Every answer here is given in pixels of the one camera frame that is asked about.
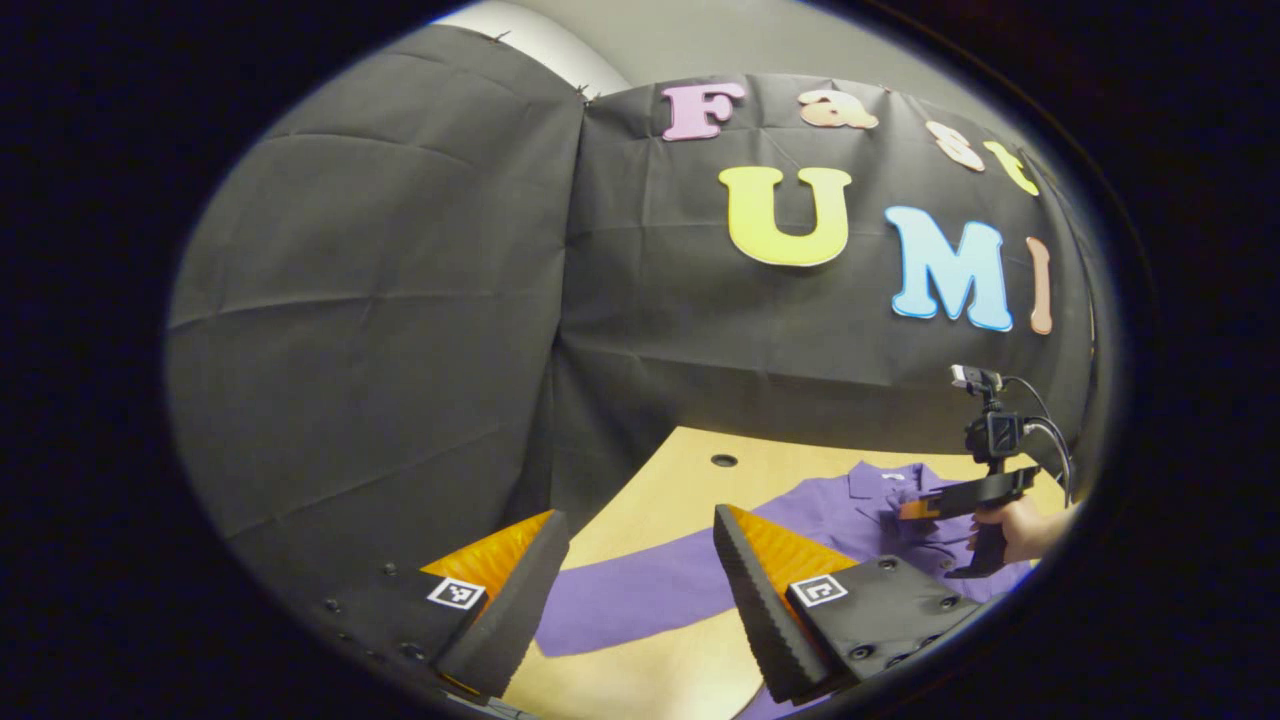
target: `hand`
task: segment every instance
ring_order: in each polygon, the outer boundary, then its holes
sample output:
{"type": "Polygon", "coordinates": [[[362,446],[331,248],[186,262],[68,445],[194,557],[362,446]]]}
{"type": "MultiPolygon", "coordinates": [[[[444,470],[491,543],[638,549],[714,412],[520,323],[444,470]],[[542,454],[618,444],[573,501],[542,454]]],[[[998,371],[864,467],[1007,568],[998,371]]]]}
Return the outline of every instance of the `hand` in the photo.
{"type": "MultiPolygon", "coordinates": [[[[1065,532],[1069,512],[1044,518],[1036,510],[1030,496],[1024,495],[995,510],[978,510],[973,514],[974,524],[969,529],[977,530],[979,523],[1001,525],[1005,533],[1005,562],[1021,562],[1044,556],[1065,532]]],[[[969,550],[974,548],[975,542],[975,537],[969,538],[969,550]]]]}

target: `shirt sleeve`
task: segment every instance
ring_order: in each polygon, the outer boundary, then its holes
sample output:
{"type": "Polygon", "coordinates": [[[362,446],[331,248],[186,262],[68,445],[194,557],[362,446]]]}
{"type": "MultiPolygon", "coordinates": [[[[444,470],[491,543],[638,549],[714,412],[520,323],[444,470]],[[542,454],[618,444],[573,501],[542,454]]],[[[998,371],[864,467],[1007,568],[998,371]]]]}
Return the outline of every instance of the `shirt sleeve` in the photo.
{"type": "MultiPolygon", "coordinates": [[[[822,542],[822,507],[805,480],[753,510],[822,542]]],[[[562,571],[534,639],[547,657],[613,647],[684,628],[733,607],[712,529],[562,571]]]]}

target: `black cable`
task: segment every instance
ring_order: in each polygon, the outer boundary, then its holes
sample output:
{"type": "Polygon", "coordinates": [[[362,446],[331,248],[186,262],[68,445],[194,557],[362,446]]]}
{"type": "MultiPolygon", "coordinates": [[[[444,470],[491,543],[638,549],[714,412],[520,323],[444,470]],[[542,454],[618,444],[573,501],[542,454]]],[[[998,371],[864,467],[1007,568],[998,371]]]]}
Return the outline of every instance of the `black cable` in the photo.
{"type": "Polygon", "coordinates": [[[1057,446],[1059,452],[1062,455],[1062,477],[1065,482],[1062,484],[1062,493],[1065,496],[1065,502],[1068,506],[1071,505],[1071,451],[1066,445],[1066,438],[1062,436],[1062,430],[1059,429],[1057,424],[1048,418],[1042,418],[1039,415],[1029,415],[1027,418],[1028,424],[1038,424],[1039,427],[1048,430],[1050,437],[1053,438],[1053,445],[1057,446]]]}
{"type": "Polygon", "coordinates": [[[1019,378],[1018,375],[1002,375],[1001,379],[1006,380],[1006,382],[1007,380],[1014,380],[1014,382],[1021,383],[1023,387],[1025,387],[1027,389],[1029,389],[1032,392],[1032,395],[1036,397],[1036,402],[1039,402],[1041,410],[1044,411],[1044,419],[1051,420],[1051,415],[1048,413],[1048,405],[1044,405],[1044,398],[1041,397],[1038,392],[1036,392],[1036,388],[1032,387],[1032,383],[1029,383],[1029,382],[1019,378]]]}

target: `purple cloth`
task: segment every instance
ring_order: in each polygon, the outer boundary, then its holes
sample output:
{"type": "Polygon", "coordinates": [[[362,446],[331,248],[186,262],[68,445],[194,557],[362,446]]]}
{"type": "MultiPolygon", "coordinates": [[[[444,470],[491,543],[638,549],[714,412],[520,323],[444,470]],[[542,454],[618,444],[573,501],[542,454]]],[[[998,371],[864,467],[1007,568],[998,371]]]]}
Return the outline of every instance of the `purple cloth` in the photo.
{"type": "MultiPolygon", "coordinates": [[[[924,464],[883,469],[859,462],[847,475],[804,480],[753,512],[859,562],[896,555],[978,602],[1009,592],[1030,570],[1029,562],[1007,565],[989,578],[942,577],[973,557],[965,548],[973,534],[970,516],[934,523],[897,520],[904,502],[942,486],[924,464]]],[[[733,596],[708,528],[562,571],[547,598],[535,639],[547,657],[576,655],[684,628],[732,607],[733,596]]]]}

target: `yellow letter u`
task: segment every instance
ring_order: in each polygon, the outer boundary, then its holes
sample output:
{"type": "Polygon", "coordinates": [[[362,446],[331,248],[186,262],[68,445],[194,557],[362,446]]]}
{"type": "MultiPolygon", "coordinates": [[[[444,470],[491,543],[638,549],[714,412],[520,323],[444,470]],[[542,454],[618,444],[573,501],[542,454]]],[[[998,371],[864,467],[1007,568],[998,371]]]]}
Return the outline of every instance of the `yellow letter u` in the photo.
{"type": "Polygon", "coordinates": [[[813,187],[817,222],[806,236],[778,229],[773,214],[773,186],[782,182],[774,168],[728,168],[719,181],[728,186],[728,236],[749,258],[769,265],[820,265],[835,259],[849,242],[845,186],[849,173],[831,168],[803,168],[797,177],[813,187]]]}

